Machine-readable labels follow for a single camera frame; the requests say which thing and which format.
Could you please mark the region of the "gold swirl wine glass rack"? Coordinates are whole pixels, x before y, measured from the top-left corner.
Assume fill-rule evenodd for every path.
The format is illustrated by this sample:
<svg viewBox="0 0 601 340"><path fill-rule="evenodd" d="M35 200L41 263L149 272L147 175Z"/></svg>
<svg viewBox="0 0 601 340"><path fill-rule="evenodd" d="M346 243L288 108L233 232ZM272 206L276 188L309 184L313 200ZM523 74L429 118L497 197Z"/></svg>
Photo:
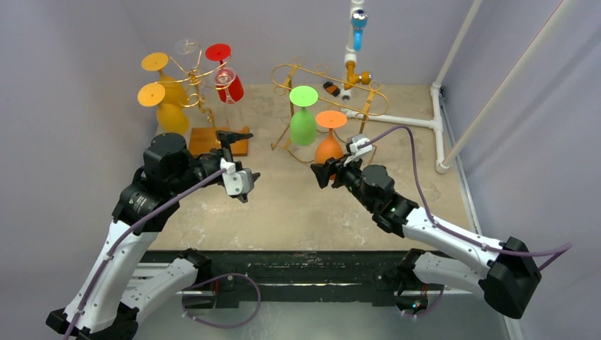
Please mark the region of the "gold swirl wine glass rack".
<svg viewBox="0 0 601 340"><path fill-rule="evenodd" d="M183 105L183 112L189 119L189 129L183 136L189 136L188 148L194 156L220 147L217 131L221 129L215 124L219 99L211 81L211 74L220 64L208 60L206 50L190 69L184 69L169 55L170 61L164 68L164 73L178 79L187 92L189 103ZM238 132L249 132L249 128L244 125Z"/></svg>

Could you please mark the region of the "orange plastic goblet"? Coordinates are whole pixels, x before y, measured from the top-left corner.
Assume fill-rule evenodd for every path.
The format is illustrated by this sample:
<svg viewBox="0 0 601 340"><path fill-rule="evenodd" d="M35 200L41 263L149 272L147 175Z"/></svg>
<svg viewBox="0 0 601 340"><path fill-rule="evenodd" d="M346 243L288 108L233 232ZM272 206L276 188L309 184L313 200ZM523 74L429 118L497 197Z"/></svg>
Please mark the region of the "orange plastic goblet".
<svg viewBox="0 0 601 340"><path fill-rule="evenodd" d="M327 137L318 145L315 150L314 161L316 164L324 164L328 159L339 159L343 157L343 149L336 140L334 132L347 123L347 116L337 110L326 110L318 113L316 123L328 129Z"/></svg>

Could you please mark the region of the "green plastic cup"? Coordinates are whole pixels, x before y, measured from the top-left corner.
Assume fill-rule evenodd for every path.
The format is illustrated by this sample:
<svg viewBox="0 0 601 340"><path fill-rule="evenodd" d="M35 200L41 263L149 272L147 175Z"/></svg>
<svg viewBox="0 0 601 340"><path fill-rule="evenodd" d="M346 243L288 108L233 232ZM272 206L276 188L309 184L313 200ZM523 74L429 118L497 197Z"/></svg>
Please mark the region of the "green plastic cup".
<svg viewBox="0 0 601 340"><path fill-rule="evenodd" d="M289 94L290 102L298 107L290 121L290 139L300 146L311 145L317 135L315 116L308 110L319 99L318 92L310 86L297 86Z"/></svg>

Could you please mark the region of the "gold tall wire rack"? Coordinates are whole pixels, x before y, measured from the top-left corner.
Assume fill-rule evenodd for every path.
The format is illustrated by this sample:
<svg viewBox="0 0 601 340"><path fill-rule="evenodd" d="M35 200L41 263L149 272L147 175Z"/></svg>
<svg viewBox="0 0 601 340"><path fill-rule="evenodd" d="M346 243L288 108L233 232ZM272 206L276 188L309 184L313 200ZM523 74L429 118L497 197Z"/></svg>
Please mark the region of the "gold tall wire rack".
<svg viewBox="0 0 601 340"><path fill-rule="evenodd" d="M328 71L324 64L309 69L304 59L297 57L271 70L274 93L287 97L290 111L286 127L270 144L271 150L283 150L305 165L323 161L327 155L341 156L340 128L356 120L362 133L369 121L389 112L391 104L382 92L383 85L373 81L368 72L335 78Z"/></svg>

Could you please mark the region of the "red plastic goblet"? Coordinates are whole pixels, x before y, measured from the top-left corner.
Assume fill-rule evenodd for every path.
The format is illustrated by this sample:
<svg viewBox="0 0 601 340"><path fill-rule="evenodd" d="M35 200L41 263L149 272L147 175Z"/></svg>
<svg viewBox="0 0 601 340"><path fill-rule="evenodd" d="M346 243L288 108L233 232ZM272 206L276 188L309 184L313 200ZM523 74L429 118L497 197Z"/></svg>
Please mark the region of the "red plastic goblet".
<svg viewBox="0 0 601 340"><path fill-rule="evenodd" d="M211 74L211 81L218 90L220 100L224 103L236 103L244 96L240 77L228 64L232 55L231 47L225 43L211 45L206 50L206 58L219 62L220 66Z"/></svg>

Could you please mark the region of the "yellow goblet front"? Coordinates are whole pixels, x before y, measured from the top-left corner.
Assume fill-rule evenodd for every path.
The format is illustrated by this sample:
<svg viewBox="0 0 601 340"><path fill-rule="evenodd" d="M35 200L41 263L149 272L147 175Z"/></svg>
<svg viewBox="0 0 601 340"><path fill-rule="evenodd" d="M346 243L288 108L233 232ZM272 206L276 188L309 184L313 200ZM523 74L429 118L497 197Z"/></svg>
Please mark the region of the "yellow goblet front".
<svg viewBox="0 0 601 340"><path fill-rule="evenodd" d="M184 135L189 129L189 119L183 112L183 106L175 99L171 91L159 83L146 84L137 94L141 106L156 108L156 119L164 132Z"/></svg>

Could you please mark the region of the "yellow goblet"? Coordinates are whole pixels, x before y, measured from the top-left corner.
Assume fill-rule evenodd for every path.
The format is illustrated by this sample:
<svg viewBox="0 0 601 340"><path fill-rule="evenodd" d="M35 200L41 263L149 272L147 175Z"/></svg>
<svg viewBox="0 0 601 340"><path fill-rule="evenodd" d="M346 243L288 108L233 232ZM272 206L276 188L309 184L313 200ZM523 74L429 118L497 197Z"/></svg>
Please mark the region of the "yellow goblet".
<svg viewBox="0 0 601 340"><path fill-rule="evenodd" d="M164 68L169 63L170 58L164 52L153 52L141 61L141 67L145 71L158 72L159 81L157 84L161 85L164 89L164 97L161 100L162 103L169 103L175 106L182 107L184 104L188 104L188 95L181 82L164 73Z"/></svg>
<svg viewBox="0 0 601 340"><path fill-rule="evenodd" d="M189 119L183 112L183 106L175 99L171 91L159 83L146 84L137 94L141 106L156 108L156 119L164 132L184 135L189 129Z"/></svg>

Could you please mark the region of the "clear wine glass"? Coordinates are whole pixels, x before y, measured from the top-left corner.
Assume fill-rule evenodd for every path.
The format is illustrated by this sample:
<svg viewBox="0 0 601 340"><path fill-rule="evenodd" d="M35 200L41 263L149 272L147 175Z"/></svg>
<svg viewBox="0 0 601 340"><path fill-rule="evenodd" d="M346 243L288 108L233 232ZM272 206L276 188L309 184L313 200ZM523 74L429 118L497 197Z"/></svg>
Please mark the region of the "clear wine glass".
<svg viewBox="0 0 601 340"><path fill-rule="evenodd" d="M175 43L174 51L178 55L198 57L202 55L203 49L197 40L182 38Z"/></svg>

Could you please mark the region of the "clear stemmed glass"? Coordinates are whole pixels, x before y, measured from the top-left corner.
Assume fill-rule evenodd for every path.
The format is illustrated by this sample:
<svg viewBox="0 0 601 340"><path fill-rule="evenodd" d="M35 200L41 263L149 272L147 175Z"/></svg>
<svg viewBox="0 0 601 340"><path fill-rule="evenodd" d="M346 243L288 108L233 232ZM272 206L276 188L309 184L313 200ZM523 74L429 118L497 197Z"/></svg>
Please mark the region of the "clear stemmed glass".
<svg viewBox="0 0 601 340"><path fill-rule="evenodd" d="M238 132L244 127L242 111L232 94L232 85L236 76L235 71L226 66L217 68L211 75L219 99L215 109L215 124L221 130Z"/></svg>

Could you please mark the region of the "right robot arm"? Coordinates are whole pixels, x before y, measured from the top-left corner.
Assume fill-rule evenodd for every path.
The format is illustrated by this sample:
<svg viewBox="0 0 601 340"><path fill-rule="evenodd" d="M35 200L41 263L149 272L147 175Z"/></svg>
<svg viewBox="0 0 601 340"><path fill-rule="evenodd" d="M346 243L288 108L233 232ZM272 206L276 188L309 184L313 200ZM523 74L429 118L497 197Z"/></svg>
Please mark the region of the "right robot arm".
<svg viewBox="0 0 601 340"><path fill-rule="evenodd" d="M406 288L440 284L483 298L496 312L520 319L537 289L541 271L520 239L505 241L446 225L425 206L395 190L395 181L381 165L328 159L311 164L319 187L346 188L384 232L430 245L444 253L419 251L398 269Z"/></svg>

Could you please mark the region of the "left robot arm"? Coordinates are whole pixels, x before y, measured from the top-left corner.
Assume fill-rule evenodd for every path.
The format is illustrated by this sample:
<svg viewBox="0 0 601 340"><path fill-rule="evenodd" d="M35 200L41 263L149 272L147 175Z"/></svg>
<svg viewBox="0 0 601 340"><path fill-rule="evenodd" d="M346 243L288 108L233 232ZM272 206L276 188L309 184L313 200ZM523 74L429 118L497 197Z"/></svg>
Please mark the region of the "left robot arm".
<svg viewBox="0 0 601 340"><path fill-rule="evenodd" d="M210 258L186 249L164 270L128 288L140 260L182 198L217 184L229 197L247 201L259 174L234 160L231 146L252 134L220 130L217 137L219 148L198 156L190 153L178 133L152 139L143 154L144 164L119 196L88 277L66 307L48 315L49 328L65 339L132 339L148 315L177 292L205 288L217 294L234 282L234 274L215 275Z"/></svg>

